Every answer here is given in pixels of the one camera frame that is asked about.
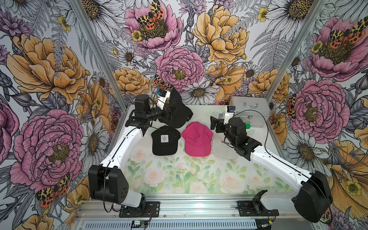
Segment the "white Colorado cap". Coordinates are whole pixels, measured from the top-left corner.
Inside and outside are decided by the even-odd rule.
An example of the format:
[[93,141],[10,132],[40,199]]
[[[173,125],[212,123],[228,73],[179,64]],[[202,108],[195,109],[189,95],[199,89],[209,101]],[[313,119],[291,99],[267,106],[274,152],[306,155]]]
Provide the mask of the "white Colorado cap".
[[227,160],[236,160],[239,155],[232,148],[230,143],[224,139],[224,134],[214,133],[212,138],[212,151],[213,154],[219,158]]

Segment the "black cap with white logo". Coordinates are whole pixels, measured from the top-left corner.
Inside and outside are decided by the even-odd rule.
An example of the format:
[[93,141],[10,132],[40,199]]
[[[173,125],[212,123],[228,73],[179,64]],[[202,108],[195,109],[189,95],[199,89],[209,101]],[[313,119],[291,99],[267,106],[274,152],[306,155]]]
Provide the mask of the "black cap with white logo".
[[151,137],[152,153],[154,155],[169,156],[176,154],[178,142],[181,138],[181,134],[177,129],[163,126],[152,132]]

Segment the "pink cap back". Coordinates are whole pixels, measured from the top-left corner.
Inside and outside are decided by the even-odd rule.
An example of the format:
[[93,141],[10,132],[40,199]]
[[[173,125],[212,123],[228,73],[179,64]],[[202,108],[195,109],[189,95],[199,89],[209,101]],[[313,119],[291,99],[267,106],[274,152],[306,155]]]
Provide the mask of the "pink cap back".
[[185,152],[191,157],[207,157],[211,153],[212,131],[199,122],[187,125],[181,134],[185,140]]

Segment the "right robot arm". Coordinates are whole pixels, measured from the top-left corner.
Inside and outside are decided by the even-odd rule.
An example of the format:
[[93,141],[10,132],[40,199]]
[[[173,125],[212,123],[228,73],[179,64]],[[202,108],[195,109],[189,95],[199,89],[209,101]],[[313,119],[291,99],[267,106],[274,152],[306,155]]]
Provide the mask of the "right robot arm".
[[246,123],[239,117],[224,119],[210,118],[210,128],[223,133],[236,153],[282,179],[292,193],[274,193],[261,190],[252,199],[251,207],[257,215],[273,210],[299,213],[309,222],[323,221],[328,224],[333,197],[326,176],[320,171],[304,170],[269,152],[259,141],[247,135]]

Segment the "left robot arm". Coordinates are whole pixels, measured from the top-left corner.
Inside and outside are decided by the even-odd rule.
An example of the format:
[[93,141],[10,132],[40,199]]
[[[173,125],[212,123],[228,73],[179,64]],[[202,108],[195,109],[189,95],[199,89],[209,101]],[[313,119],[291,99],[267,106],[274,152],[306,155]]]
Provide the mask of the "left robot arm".
[[135,146],[151,127],[150,123],[171,118],[172,112],[166,102],[170,93],[157,93],[156,97],[153,106],[150,105],[153,100],[148,95],[136,97],[134,110],[124,124],[121,138],[99,165],[90,167],[88,177],[92,199],[131,208],[145,207],[144,195],[129,187],[123,171]]

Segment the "silver first aid case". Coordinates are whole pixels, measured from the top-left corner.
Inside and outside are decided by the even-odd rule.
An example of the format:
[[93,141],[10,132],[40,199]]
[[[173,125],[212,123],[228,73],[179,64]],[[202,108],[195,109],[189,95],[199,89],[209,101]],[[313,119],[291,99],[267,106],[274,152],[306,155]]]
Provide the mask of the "silver first aid case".
[[271,115],[269,105],[264,98],[234,96],[230,105],[235,106],[235,117],[240,117],[243,122],[251,127],[263,127]]

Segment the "floral table mat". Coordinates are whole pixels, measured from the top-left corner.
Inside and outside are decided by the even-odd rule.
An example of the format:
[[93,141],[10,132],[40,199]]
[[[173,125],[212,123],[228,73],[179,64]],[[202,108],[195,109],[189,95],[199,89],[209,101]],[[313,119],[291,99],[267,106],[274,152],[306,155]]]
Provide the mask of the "floral table mat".
[[137,147],[124,170],[130,188],[144,194],[242,194],[263,189],[291,192],[292,188],[266,168],[243,158],[190,157],[184,144],[170,156],[156,156],[150,147]]

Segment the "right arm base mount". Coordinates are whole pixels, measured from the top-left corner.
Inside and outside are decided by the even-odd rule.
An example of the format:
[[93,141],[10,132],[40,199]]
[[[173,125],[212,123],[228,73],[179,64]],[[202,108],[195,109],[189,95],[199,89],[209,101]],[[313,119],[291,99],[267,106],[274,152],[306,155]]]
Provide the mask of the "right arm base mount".
[[279,216],[279,211],[266,209],[261,203],[261,196],[264,195],[267,190],[261,190],[257,193],[252,200],[238,201],[236,209],[239,212],[240,217],[277,217]]

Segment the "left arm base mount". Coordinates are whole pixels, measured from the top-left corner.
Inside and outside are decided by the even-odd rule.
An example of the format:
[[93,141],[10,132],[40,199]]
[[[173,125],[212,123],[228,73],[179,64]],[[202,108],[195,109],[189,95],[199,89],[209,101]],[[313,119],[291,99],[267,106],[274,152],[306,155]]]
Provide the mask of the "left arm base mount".
[[145,202],[144,207],[133,208],[121,206],[120,218],[157,218],[160,213],[161,203],[159,201]]

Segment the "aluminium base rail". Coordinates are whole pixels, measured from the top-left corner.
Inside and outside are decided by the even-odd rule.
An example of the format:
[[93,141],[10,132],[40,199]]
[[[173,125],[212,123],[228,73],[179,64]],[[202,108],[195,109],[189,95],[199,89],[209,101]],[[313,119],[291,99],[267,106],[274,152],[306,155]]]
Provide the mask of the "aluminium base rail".
[[322,223],[312,223],[298,213],[278,210],[267,216],[240,210],[246,195],[148,194],[155,205],[144,215],[118,213],[120,205],[107,213],[101,201],[85,202],[77,214],[75,230],[327,230]]

